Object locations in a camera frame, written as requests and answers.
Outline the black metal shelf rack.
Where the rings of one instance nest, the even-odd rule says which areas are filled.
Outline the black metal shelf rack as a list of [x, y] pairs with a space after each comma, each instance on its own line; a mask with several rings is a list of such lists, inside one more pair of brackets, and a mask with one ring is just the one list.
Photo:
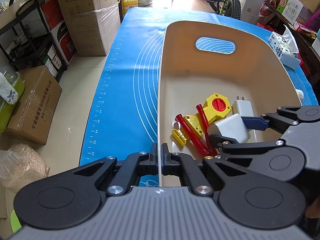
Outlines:
[[2, 22], [1, 52], [9, 65], [15, 71], [44, 65], [60, 81], [67, 66], [38, 0], [25, 0], [16, 9], [11, 5], [6, 12], [11, 19]]

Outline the floor cardboard box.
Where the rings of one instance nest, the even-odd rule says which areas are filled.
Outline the floor cardboard box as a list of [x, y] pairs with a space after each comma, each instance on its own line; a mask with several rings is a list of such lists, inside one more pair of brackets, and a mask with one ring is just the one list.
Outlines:
[[62, 88], [45, 65], [22, 70], [20, 74], [25, 90], [12, 113], [5, 133], [44, 145]]

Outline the large stacked cardboard box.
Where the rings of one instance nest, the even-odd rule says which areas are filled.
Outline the large stacked cardboard box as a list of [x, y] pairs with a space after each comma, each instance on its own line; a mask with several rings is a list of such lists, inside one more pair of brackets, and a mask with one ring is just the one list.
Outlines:
[[118, 0], [58, 0], [79, 56], [106, 56], [120, 27]]

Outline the large white power adapter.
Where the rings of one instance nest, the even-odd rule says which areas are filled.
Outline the large white power adapter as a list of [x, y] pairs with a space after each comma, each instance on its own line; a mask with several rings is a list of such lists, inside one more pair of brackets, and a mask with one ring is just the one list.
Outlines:
[[238, 113], [211, 123], [208, 134], [233, 138], [239, 143], [244, 143], [249, 139], [247, 127]]

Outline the red toy figure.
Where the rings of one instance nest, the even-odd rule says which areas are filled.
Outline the red toy figure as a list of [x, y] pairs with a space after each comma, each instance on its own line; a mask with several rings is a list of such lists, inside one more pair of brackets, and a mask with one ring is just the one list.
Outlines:
[[216, 156], [216, 150], [210, 145], [208, 127], [209, 121], [201, 104], [196, 106], [197, 115], [178, 114], [175, 121], [180, 124], [180, 129], [173, 129], [172, 136], [183, 147], [190, 140], [202, 157]]

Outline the green lidded plastic container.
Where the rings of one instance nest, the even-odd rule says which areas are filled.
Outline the green lidded plastic container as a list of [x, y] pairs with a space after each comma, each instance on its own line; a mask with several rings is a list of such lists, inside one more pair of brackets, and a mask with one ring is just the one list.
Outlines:
[[9, 66], [1, 66], [1, 133], [5, 131], [24, 90], [20, 73]]

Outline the clear bag of grain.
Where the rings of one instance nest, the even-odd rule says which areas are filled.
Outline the clear bag of grain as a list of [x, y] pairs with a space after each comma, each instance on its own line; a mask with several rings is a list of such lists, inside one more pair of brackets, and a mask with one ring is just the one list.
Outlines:
[[14, 144], [1, 151], [1, 184], [13, 193], [48, 177], [49, 167], [28, 144]]

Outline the small white usb charger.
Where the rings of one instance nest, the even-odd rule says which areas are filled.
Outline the small white usb charger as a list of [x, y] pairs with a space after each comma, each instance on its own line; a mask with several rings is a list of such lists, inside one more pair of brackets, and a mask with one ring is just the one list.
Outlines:
[[[254, 117], [254, 112], [253, 112], [251, 102], [248, 100], [245, 100], [243, 96], [236, 97], [236, 100], [232, 104], [232, 111], [233, 111], [233, 114], [238, 113], [240, 116]], [[248, 132], [248, 139], [245, 141], [245, 143], [257, 142], [256, 131], [253, 129], [249, 129], [247, 132]]]

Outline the dark wooden side shelf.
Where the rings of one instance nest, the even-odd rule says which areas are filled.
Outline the dark wooden side shelf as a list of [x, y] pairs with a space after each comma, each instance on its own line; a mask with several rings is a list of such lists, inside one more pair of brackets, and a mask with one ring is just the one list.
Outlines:
[[285, 27], [288, 27], [297, 42], [300, 55], [304, 62], [304, 67], [302, 67], [304, 73], [307, 76], [314, 76], [319, 73], [319, 55], [312, 47], [313, 40], [301, 32], [296, 31], [289, 21], [275, 8], [270, 6], [268, 2], [265, 2], [265, 5], [271, 14], [265, 17], [263, 24], [271, 27], [279, 34], [283, 34]]

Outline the green white product box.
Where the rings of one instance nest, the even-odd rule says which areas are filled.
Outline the green white product box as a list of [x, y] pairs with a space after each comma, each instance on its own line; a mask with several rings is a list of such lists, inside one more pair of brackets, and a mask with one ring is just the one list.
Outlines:
[[299, 0], [280, 0], [277, 12], [279, 12], [291, 25], [294, 25], [303, 9], [303, 3]]

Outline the yellow toy launcher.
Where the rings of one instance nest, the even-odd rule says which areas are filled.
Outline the yellow toy launcher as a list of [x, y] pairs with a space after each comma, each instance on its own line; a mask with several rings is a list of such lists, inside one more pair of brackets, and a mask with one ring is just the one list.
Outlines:
[[172, 136], [182, 147], [195, 137], [200, 140], [211, 123], [225, 118], [232, 110], [228, 98], [217, 93], [209, 96], [203, 105], [197, 105], [196, 109], [195, 115], [179, 114], [175, 117], [180, 127], [172, 129]]

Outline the beige plastic storage bin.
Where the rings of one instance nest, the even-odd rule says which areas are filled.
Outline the beige plastic storage bin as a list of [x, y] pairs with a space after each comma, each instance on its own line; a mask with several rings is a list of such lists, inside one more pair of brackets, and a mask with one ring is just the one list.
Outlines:
[[234, 102], [251, 102], [256, 116], [278, 107], [299, 106], [294, 85], [268, 44], [270, 33], [221, 24], [177, 21], [164, 34], [158, 85], [158, 139], [171, 152], [200, 156], [192, 144], [174, 142], [171, 130], [178, 114], [195, 114], [212, 94]]

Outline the yellow oil jug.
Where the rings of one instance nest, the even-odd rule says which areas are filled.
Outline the yellow oil jug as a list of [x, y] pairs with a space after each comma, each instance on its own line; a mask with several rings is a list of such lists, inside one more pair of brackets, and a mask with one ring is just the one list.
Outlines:
[[123, 15], [131, 8], [138, 7], [138, 0], [122, 0]]

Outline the white tissue box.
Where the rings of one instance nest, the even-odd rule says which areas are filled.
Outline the white tissue box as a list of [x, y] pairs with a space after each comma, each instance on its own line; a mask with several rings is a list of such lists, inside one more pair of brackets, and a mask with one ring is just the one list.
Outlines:
[[295, 70], [300, 65], [298, 46], [288, 27], [285, 27], [283, 35], [273, 31], [268, 38], [268, 42], [284, 66]]

